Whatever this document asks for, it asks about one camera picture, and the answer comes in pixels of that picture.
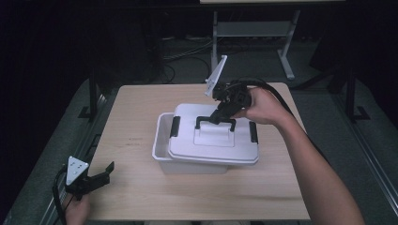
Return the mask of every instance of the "human hand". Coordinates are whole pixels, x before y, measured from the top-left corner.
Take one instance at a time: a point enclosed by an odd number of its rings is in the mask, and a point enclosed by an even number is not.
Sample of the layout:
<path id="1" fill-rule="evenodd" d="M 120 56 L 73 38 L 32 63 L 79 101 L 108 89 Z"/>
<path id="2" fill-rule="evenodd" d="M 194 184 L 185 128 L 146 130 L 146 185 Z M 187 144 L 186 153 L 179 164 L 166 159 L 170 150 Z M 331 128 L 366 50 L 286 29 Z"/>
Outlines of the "human hand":
<path id="1" fill-rule="evenodd" d="M 72 199 L 71 194 L 67 194 L 64 200 L 65 219 L 68 225 L 83 225 L 90 213 L 89 194 L 85 194 L 79 201 L 76 197 Z"/>
<path id="2" fill-rule="evenodd" d="M 268 90 L 255 87 L 249 89 L 249 94 L 252 105 L 232 116 L 233 119 L 246 117 L 257 124 L 277 126 L 284 118 L 292 116 Z"/>

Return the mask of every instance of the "forearm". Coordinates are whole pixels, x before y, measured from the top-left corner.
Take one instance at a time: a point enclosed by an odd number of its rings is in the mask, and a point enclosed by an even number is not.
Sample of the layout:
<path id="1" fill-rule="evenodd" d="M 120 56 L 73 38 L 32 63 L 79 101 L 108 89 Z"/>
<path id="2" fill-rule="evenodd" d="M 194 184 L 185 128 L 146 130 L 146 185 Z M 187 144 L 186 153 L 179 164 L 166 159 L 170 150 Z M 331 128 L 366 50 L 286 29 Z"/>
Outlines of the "forearm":
<path id="1" fill-rule="evenodd" d="M 360 210 L 336 172 L 311 144 L 293 116 L 276 126 L 281 132 L 314 224 L 363 224 Z"/>

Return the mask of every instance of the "wooden table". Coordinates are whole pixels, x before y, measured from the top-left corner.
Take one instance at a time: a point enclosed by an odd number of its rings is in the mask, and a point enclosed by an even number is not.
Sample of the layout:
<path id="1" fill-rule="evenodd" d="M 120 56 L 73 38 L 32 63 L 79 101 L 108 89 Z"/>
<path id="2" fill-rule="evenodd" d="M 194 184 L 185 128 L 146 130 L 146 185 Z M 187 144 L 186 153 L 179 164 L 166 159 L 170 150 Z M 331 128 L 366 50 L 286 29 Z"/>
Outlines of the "wooden table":
<path id="1" fill-rule="evenodd" d="M 287 86 L 270 83 L 301 123 Z M 218 104 L 204 84 L 120 88 L 89 175 L 115 162 L 111 184 L 91 193 L 95 220 L 309 219 L 278 130 L 257 125 L 260 158 L 225 174 L 164 174 L 152 153 L 157 120 L 180 103 Z"/>

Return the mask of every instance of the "white plastic box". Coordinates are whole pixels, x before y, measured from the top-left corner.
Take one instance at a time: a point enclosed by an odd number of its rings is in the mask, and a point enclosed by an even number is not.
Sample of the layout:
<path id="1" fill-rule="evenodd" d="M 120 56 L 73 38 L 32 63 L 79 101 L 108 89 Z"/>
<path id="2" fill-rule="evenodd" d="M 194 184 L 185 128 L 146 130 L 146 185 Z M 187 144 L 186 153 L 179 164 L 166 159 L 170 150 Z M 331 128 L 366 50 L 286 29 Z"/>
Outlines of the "white plastic box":
<path id="1" fill-rule="evenodd" d="M 158 128 L 152 149 L 152 157 L 160 163 L 163 172 L 187 174 L 226 173 L 228 165 L 178 161 L 170 157 L 168 149 L 173 117 L 173 112 L 165 112 L 159 116 Z"/>

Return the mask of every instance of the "human arm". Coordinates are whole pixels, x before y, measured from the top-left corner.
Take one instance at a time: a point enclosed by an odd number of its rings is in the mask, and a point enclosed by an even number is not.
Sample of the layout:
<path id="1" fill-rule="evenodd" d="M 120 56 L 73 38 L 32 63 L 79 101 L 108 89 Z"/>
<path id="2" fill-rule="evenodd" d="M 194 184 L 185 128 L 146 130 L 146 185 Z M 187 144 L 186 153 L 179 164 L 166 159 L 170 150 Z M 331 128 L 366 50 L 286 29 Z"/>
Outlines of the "human arm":
<path id="1" fill-rule="evenodd" d="M 234 117 L 272 124 L 283 136 L 308 213 L 314 224 L 364 224 L 360 210 L 337 173 L 312 145 L 292 114 L 269 91 L 250 89 L 252 106 Z"/>
<path id="2" fill-rule="evenodd" d="M 64 200 L 65 219 L 68 225 L 83 225 L 90 213 L 89 194 L 85 194 L 79 201 L 71 194 Z"/>

